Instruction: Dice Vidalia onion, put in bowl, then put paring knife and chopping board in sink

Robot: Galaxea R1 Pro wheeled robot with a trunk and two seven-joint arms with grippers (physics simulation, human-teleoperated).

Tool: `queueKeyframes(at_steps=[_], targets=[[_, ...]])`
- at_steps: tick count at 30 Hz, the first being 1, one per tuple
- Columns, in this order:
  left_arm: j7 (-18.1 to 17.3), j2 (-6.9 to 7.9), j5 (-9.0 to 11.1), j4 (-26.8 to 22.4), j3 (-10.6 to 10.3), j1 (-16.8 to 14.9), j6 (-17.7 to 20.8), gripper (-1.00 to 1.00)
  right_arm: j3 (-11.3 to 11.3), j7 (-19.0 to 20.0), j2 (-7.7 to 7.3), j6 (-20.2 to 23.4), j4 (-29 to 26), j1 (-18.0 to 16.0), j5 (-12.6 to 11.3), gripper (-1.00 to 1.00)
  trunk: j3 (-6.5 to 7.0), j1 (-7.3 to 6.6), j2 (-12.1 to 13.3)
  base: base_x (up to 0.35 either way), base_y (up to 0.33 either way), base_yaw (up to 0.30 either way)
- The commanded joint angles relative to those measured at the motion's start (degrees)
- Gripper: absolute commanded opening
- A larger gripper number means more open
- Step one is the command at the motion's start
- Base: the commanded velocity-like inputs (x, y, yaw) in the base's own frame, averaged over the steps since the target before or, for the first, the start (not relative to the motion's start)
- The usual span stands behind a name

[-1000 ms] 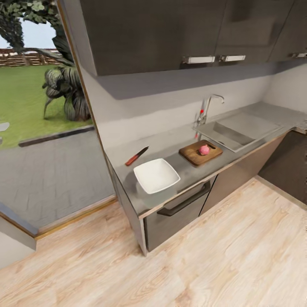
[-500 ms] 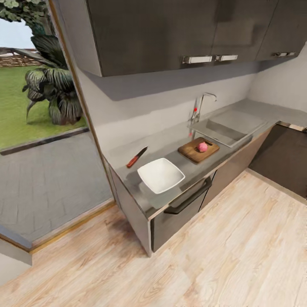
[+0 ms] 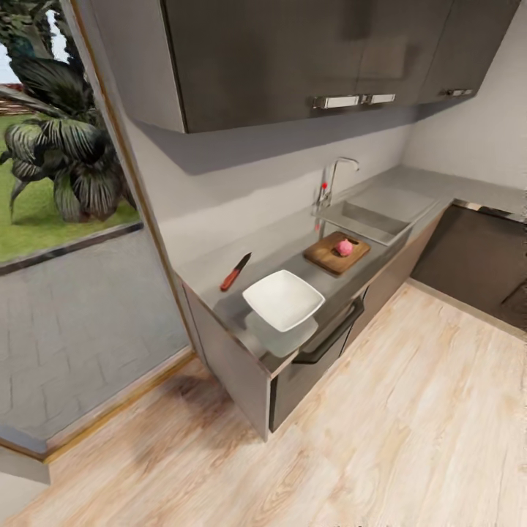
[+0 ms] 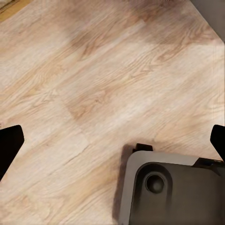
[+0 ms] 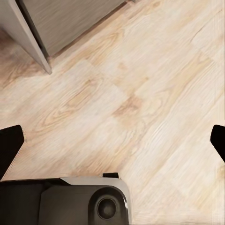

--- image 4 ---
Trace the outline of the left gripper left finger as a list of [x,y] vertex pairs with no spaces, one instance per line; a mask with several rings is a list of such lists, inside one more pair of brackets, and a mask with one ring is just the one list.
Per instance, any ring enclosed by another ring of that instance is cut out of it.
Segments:
[[0,181],[24,143],[20,125],[0,130]]

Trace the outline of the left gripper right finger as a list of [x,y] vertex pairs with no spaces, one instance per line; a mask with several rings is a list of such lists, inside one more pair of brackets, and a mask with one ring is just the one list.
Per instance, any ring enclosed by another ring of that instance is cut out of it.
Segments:
[[221,125],[214,125],[210,141],[225,162],[225,127]]

